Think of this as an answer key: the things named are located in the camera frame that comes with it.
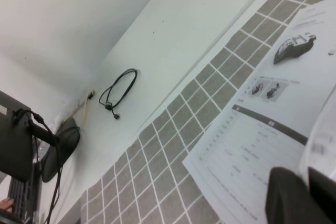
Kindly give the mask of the person's hand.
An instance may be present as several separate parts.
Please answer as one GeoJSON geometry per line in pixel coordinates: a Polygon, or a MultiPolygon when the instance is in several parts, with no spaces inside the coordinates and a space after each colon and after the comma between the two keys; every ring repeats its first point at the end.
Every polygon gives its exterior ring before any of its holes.
{"type": "Polygon", "coordinates": [[[0,201],[0,209],[4,209],[8,212],[12,212],[13,204],[14,204],[14,199],[7,197],[0,201]]]}

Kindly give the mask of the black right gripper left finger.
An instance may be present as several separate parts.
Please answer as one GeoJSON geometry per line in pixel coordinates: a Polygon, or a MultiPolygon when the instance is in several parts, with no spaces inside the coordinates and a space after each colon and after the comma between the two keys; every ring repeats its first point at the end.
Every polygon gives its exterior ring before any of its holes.
{"type": "Polygon", "coordinates": [[[314,205],[304,182],[292,171],[274,167],[270,172],[266,217],[268,223],[313,223],[314,205]]]}

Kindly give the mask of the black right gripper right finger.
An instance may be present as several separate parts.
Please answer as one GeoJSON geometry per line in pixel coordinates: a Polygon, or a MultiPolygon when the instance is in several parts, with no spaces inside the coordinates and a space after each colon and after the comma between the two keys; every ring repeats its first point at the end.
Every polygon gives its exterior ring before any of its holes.
{"type": "Polygon", "coordinates": [[[335,223],[335,181],[318,170],[308,167],[309,190],[320,209],[335,223]]]}

